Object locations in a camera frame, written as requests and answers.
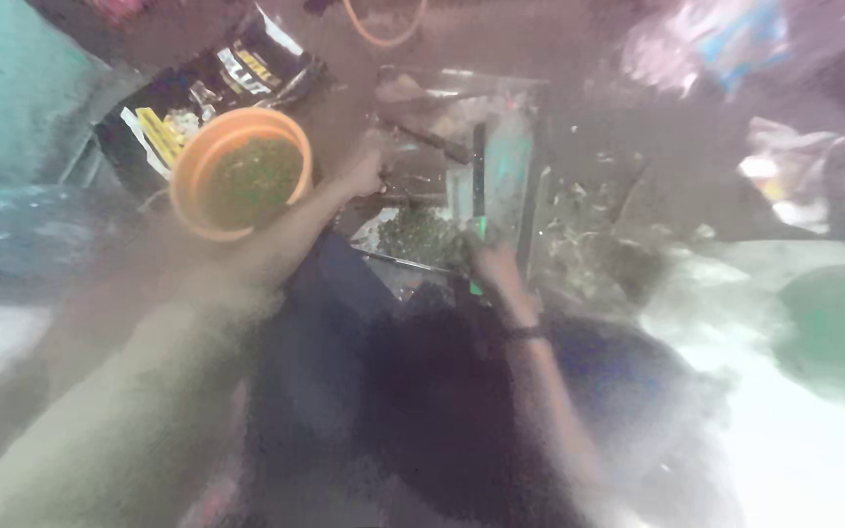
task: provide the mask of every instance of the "wrist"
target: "wrist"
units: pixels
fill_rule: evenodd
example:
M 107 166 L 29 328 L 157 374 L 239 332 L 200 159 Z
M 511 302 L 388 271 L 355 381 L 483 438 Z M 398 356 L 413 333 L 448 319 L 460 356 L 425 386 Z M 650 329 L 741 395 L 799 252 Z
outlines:
M 341 177 L 332 177 L 327 179 L 321 183 L 321 187 L 324 192 L 334 197 L 335 201 L 339 202 L 340 205 L 345 205 L 347 202 L 351 201 L 351 198 L 356 196 L 353 186 L 349 185 L 348 182 Z
M 530 294 L 525 291 L 502 293 L 501 300 L 511 326 L 526 328 L 540 324 L 540 317 L 534 309 L 534 300 Z

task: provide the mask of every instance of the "yellow label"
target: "yellow label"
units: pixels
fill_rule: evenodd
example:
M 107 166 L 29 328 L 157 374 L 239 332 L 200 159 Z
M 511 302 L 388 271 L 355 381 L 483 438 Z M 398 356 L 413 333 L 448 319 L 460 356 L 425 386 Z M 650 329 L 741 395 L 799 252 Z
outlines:
M 262 62 L 256 59 L 256 57 L 252 56 L 250 52 L 246 50 L 237 50 L 237 56 L 241 58 L 243 64 L 247 65 L 252 72 L 255 73 L 260 79 L 266 81 L 270 85 L 276 84 L 276 79 L 271 71 L 269 71 Z
M 230 76 L 227 75 L 227 73 L 223 70 L 221 70 L 221 78 L 223 79 L 223 81 L 225 83 L 227 83 L 227 85 L 230 87 L 231 90 L 234 90 L 235 93 L 237 93 L 237 94 L 243 93 L 243 88 L 241 88 L 241 86 L 238 85 L 236 81 L 231 79 Z
M 181 145 L 175 139 L 175 134 L 165 126 L 158 118 L 158 115 L 151 108 L 136 108 L 135 114 L 139 116 L 139 124 L 142 125 L 142 132 L 146 133 L 152 147 L 158 151 L 161 160 L 170 167 L 175 166 L 175 158 L 181 152 Z

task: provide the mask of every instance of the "clear plastic bag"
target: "clear plastic bag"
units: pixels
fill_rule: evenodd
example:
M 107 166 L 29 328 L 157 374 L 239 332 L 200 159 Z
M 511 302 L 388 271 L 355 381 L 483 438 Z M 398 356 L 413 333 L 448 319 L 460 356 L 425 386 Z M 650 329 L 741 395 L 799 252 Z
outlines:
M 684 94 L 705 70 L 732 92 L 745 75 L 787 53 L 779 0 L 687 0 L 632 29 L 623 66 L 642 83 Z

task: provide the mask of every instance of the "black package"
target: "black package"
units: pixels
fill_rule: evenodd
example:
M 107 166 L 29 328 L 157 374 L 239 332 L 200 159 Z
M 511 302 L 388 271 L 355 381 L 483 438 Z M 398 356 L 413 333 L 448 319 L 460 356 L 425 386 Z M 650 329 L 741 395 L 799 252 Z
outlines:
M 324 78 L 324 63 L 255 6 L 231 39 L 114 106 L 96 135 L 122 184 L 146 199 L 167 186 L 174 159 L 205 123 L 253 105 L 288 110 Z

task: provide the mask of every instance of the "person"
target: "person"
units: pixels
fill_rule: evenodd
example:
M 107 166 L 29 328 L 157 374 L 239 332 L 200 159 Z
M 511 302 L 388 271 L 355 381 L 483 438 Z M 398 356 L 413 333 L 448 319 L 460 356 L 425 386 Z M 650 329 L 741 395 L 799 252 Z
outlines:
M 230 393 L 255 361 L 249 327 L 281 313 L 284 283 L 341 207 L 381 190 L 379 169 L 380 151 L 362 149 L 236 254 L 194 270 L 120 352 L 53 402 L 0 459 L 0 526 L 174 525 L 226 441 Z M 544 431 L 576 518 L 588 517 L 601 468 L 512 251 L 483 247 L 474 264 L 517 348 L 517 406 Z

